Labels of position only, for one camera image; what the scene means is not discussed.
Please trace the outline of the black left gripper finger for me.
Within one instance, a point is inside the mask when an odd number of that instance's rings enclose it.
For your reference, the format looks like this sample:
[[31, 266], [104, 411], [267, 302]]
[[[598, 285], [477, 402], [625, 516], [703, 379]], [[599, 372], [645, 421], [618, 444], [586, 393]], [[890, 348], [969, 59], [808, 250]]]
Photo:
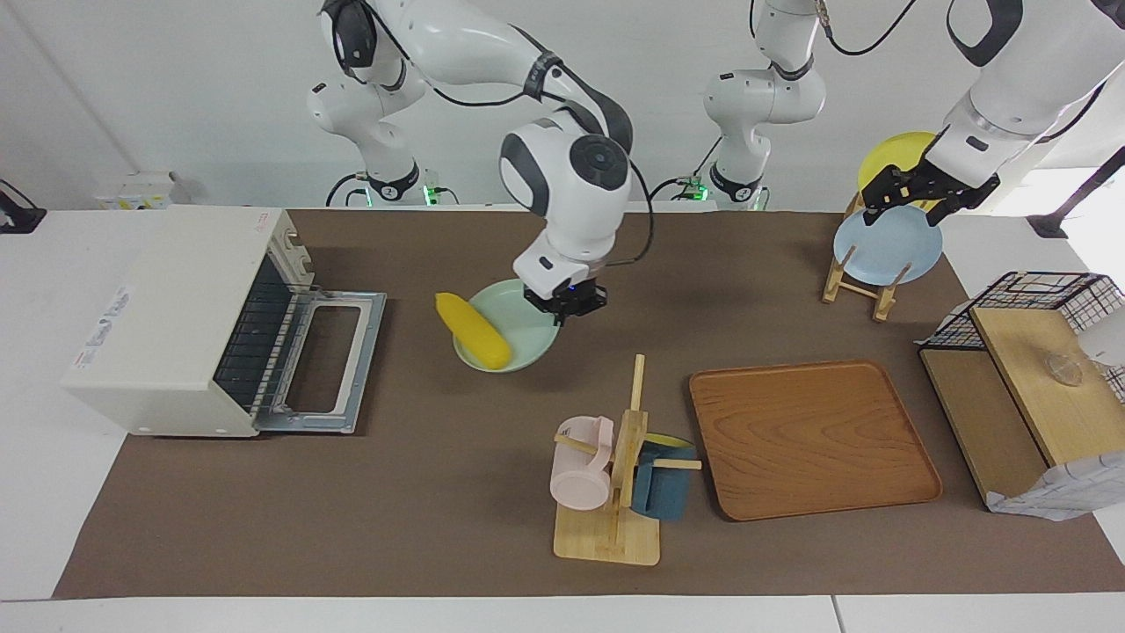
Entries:
[[861, 199], [864, 201], [861, 219], [867, 227], [876, 224], [889, 208], [903, 204], [903, 187], [904, 173], [900, 168], [882, 168], [868, 180], [868, 184], [861, 189]]
[[976, 209], [992, 196], [1000, 186], [1000, 177], [989, 177], [980, 187], [961, 187], [940, 196], [939, 204], [932, 209], [932, 227], [963, 209]]

